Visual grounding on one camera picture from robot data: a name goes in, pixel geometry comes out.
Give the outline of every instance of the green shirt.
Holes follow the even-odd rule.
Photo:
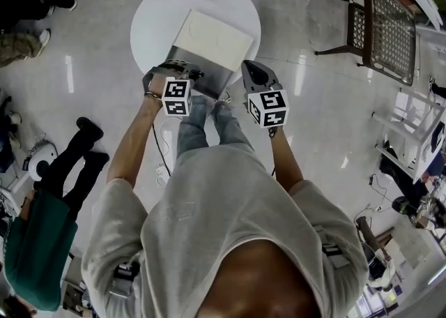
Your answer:
[[[46,190],[39,190],[27,221],[10,224],[3,245],[5,274],[15,293],[38,310],[56,311],[61,304],[61,277],[76,222],[69,207]]]

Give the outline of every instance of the white box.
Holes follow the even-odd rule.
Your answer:
[[[190,81],[167,77],[162,91],[162,104],[167,116],[189,116],[191,105]]]
[[[286,91],[248,93],[248,111],[261,128],[285,125],[290,111]]]
[[[191,10],[174,46],[187,50],[231,71],[238,71],[252,37],[219,20]]]

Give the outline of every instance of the chair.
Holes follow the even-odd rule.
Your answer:
[[[407,86],[415,70],[415,16],[400,0],[348,2],[347,44],[316,55],[352,53],[366,66]]]

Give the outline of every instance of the black shoe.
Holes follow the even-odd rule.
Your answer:
[[[382,156],[381,163],[379,164],[379,170],[381,171],[381,173],[390,175],[392,178],[395,178],[396,177],[395,171],[390,166],[392,164],[393,162],[390,161],[389,158]]]
[[[106,153],[89,151],[84,155],[84,159],[85,164],[88,163],[89,165],[94,165],[95,167],[102,169],[105,166],[105,163],[110,160],[110,156]]]
[[[86,117],[79,117],[76,120],[76,126],[80,130],[87,131],[94,142],[104,137],[104,132]]]

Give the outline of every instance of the black cable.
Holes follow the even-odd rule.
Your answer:
[[[162,162],[164,163],[164,166],[167,169],[167,173],[169,174],[169,176],[171,176],[169,167],[167,167],[166,160],[164,159],[164,156],[162,155],[160,144],[158,143],[158,138],[156,136],[155,124],[153,124],[153,123],[152,123],[152,129],[153,129],[153,136],[155,137],[156,147],[158,147],[158,151],[160,152]]]
[[[382,196],[383,196],[383,199],[386,198],[386,200],[388,200],[390,203],[393,204],[393,200],[390,200],[388,197],[385,196],[385,195],[387,194],[387,188],[383,188],[381,185],[379,185],[379,182],[378,182],[378,176],[377,176],[375,173],[373,173],[373,174],[370,176],[370,178],[373,178],[373,177],[376,178],[376,185],[377,185],[380,189],[385,190],[384,195],[383,195],[381,192],[377,191],[377,190],[373,187],[373,182],[371,182],[371,184],[370,184],[370,188],[372,188],[373,190],[375,190],[379,195],[382,195]],[[411,207],[414,208],[415,210],[418,210],[418,208],[415,208],[415,207],[414,207],[412,204],[410,204],[409,202],[407,202],[407,205],[408,205],[408,206],[411,206]]]
[[[355,218],[353,219],[353,222],[355,223],[355,225],[356,225],[356,218],[357,218],[357,216],[360,215],[361,213],[363,213],[366,210],[372,210],[373,211],[373,209],[370,208],[370,204],[367,204],[365,209],[362,209],[358,214],[355,215]]]

